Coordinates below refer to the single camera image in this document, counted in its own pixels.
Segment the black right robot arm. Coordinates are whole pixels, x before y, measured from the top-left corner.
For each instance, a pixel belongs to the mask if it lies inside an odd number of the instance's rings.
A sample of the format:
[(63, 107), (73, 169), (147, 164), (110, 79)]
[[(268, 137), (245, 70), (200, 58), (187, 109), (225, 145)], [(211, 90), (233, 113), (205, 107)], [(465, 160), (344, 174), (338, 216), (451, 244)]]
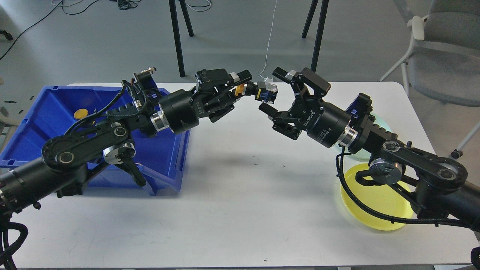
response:
[[(480, 228), (479, 187), (467, 181), (468, 172), (458, 161), (439, 157), (403, 143), (395, 133), (374, 123), (371, 98), (360, 93), (346, 110), (324, 101), (331, 84), (309, 68), (287, 72), (280, 67), (273, 75), (290, 84), (294, 101), (288, 111), (270, 104), (276, 90), (260, 87), (254, 91), (262, 102), (259, 109), (273, 122), (273, 129), (292, 140), (302, 131), (330, 148), (341, 147), (336, 156), (339, 181), (347, 195), (363, 211), (390, 223), (448, 225)], [(361, 202), (349, 188), (343, 169), (344, 157), (364, 149), (370, 153), (366, 170), (355, 174), (362, 186), (388, 186), (408, 201), (416, 218), (381, 213)]]

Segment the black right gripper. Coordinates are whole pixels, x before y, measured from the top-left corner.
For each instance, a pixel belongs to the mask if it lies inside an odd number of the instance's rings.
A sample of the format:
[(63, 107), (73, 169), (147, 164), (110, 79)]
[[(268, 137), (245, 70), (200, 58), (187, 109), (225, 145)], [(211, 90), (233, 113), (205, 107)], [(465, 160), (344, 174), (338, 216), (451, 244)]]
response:
[(292, 140), (297, 140), (305, 131), (310, 138), (327, 148), (338, 142), (349, 118), (345, 111), (322, 100), (331, 84), (307, 67), (300, 72), (287, 72), (277, 67), (272, 75), (290, 84), (295, 96), (288, 111), (278, 111), (267, 103), (259, 105), (258, 109), (274, 123), (273, 130)]

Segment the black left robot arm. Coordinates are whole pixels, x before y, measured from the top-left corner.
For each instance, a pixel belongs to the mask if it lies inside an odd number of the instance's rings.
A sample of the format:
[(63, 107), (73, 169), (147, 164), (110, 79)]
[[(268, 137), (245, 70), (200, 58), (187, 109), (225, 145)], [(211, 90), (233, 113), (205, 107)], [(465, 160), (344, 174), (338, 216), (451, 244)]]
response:
[(196, 73), (197, 84), (191, 90), (162, 95), (152, 79), (155, 71), (151, 67), (134, 73), (131, 81), (123, 80), (121, 90), (103, 109), (48, 140), (41, 157), (1, 175), (1, 265), (5, 269), (17, 268), (13, 254), (29, 234), (25, 225), (11, 222), (13, 213), (29, 206), (40, 209), (39, 200), (52, 193), (59, 198), (82, 195), (89, 181), (109, 165), (145, 186), (146, 179), (133, 161), (132, 132), (154, 137), (170, 128), (180, 134), (197, 126), (200, 118), (216, 122), (243, 96), (235, 87), (252, 79), (248, 70), (203, 69)]

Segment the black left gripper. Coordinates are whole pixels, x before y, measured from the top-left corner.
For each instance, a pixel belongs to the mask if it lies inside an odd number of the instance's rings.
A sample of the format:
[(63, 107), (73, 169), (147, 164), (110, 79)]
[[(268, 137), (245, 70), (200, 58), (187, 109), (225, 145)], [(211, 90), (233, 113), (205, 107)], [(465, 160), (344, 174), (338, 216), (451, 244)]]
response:
[(180, 89), (159, 99), (158, 131), (170, 128), (181, 134), (199, 125), (199, 119), (205, 117), (217, 122), (234, 109), (237, 98), (231, 89), (250, 81), (252, 75), (248, 70), (229, 73), (225, 69), (202, 69), (195, 78), (197, 86), (191, 90)]

